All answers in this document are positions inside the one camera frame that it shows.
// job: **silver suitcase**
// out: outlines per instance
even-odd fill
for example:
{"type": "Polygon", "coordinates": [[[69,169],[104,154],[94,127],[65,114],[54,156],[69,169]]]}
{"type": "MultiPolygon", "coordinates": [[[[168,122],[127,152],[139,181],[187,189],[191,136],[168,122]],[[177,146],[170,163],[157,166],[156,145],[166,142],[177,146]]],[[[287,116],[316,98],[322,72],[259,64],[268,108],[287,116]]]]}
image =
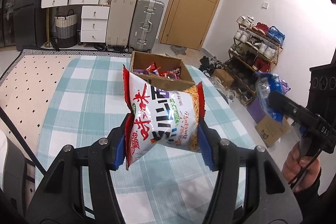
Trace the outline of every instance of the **silver suitcase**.
{"type": "Polygon", "coordinates": [[[128,47],[150,52],[159,30],[164,3],[159,0],[137,0],[128,47]]]}
{"type": "Polygon", "coordinates": [[[106,45],[126,47],[137,0],[111,0],[106,45]]]}

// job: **blue checkered sheet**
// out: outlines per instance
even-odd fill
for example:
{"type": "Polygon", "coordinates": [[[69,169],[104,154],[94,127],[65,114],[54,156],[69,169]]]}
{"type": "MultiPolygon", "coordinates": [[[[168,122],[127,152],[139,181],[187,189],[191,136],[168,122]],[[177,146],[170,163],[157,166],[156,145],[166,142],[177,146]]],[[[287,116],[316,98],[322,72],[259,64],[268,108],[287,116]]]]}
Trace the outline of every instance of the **blue checkered sheet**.
{"type": "MultiPolygon", "coordinates": [[[[89,146],[121,125],[129,112],[124,101],[123,64],[130,59],[82,56],[66,68],[48,108],[37,158],[48,168],[61,148],[89,146]]],[[[247,131],[211,82],[187,66],[195,83],[203,82],[205,121],[222,138],[253,148],[247,131]]],[[[127,224],[202,223],[216,183],[217,172],[205,166],[200,153],[155,145],[130,166],[111,177],[127,224]]],[[[36,187],[42,174],[36,169],[36,187]]],[[[240,169],[236,206],[245,192],[245,169],[240,169]]],[[[92,209],[88,168],[83,168],[85,206],[92,209]]]]}

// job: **laundry basket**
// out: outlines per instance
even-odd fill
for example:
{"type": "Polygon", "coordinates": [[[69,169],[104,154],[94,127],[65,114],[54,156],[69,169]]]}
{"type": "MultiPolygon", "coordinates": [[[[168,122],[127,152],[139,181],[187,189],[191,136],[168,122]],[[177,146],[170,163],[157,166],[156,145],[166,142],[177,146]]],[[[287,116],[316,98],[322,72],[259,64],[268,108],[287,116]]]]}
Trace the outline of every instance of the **laundry basket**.
{"type": "Polygon", "coordinates": [[[69,48],[77,44],[77,14],[71,9],[67,15],[55,17],[57,45],[69,48]]]}

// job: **purple box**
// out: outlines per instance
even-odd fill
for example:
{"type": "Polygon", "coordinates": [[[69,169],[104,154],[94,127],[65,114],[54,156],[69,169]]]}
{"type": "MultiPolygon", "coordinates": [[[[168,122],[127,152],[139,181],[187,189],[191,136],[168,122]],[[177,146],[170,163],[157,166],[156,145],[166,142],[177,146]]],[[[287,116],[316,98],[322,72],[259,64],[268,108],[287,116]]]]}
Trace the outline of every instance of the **purple box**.
{"type": "Polygon", "coordinates": [[[261,109],[259,97],[247,106],[247,111],[256,123],[259,123],[266,116],[266,113],[261,109]]]}

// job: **person's hand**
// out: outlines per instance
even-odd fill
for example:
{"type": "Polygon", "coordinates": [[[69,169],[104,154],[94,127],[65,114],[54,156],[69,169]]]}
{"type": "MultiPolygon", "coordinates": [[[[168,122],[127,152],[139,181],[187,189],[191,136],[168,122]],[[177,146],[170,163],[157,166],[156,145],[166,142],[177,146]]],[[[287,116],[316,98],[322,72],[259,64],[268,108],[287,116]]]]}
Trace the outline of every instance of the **person's hand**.
{"type": "MultiPolygon", "coordinates": [[[[297,173],[300,172],[301,167],[304,168],[313,157],[302,157],[300,158],[299,143],[294,145],[292,151],[289,152],[288,157],[283,164],[282,174],[284,175],[287,182],[289,182],[297,173]]],[[[308,189],[312,186],[319,175],[320,172],[320,157],[318,157],[307,169],[307,174],[301,181],[301,183],[296,187],[294,192],[299,192],[304,189],[308,189]]]]}

